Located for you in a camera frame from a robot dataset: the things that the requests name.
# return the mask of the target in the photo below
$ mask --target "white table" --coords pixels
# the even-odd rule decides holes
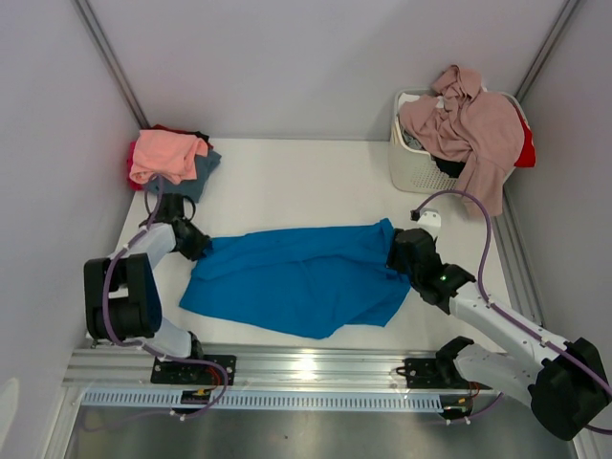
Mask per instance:
[[[210,177],[193,223],[211,236],[258,230],[369,225],[388,217],[396,228],[411,228],[410,211],[424,194],[391,184],[386,142],[215,140],[223,156]],[[442,196],[429,205],[442,216],[438,252],[443,261],[477,272],[485,240],[483,220],[469,220],[458,199]],[[146,218],[137,192],[120,244]],[[178,253],[155,269],[164,316],[191,330],[202,342],[337,349],[437,350],[463,335],[498,352],[500,348],[466,323],[446,316],[411,291],[386,327],[345,325],[328,339],[305,339],[255,326],[204,317],[179,307],[193,263]],[[497,247],[492,242],[485,270],[489,292],[509,302]]]

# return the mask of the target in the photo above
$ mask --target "white laundry basket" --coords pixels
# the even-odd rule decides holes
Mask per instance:
[[[391,140],[389,141],[389,169],[393,185],[401,191],[412,191],[416,193],[434,193],[442,189],[455,187],[457,179],[449,177],[442,172],[429,153],[424,150],[414,150],[405,144],[402,137],[402,127],[398,121],[398,110],[400,109],[400,96],[410,94],[420,96],[432,94],[427,89],[406,89],[400,91],[393,103],[393,124],[391,125]],[[518,101],[509,94],[501,93],[518,108],[525,120],[525,114]],[[512,174],[514,168],[506,176],[506,180]]]

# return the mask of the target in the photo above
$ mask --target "wall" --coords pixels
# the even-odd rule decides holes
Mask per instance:
[[[548,327],[594,342],[610,378],[612,3],[584,3],[524,102],[538,164],[508,190]],[[612,427],[612,407],[594,424]],[[597,439],[610,457],[612,442]]]
[[[1,457],[33,458],[84,334],[82,266],[117,242],[135,123],[68,0],[0,2]]]
[[[563,0],[92,0],[152,123],[388,140],[393,96],[451,63],[514,92]]]

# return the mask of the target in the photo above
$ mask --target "gray floor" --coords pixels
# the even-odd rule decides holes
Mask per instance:
[[[140,412],[87,408],[88,427]],[[179,423],[140,419],[112,431],[73,433],[66,458],[87,459],[394,459],[575,458],[571,443],[546,432],[523,406],[507,400],[471,426],[424,426],[435,415],[312,411],[211,410]]]

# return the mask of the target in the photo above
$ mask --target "dusty pink garment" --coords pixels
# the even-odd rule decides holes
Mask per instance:
[[[422,96],[400,108],[401,125],[432,155],[466,162],[456,189],[483,202],[491,215],[502,211],[502,186],[520,155],[525,134],[513,105],[501,94],[485,92],[480,74],[451,65],[431,85],[444,97]],[[464,198],[472,216],[478,207]]]
[[[174,185],[197,178],[195,155],[207,156],[208,145],[188,134],[159,130],[142,130],[134,148],[130,179],[146,184],[161,174]]]

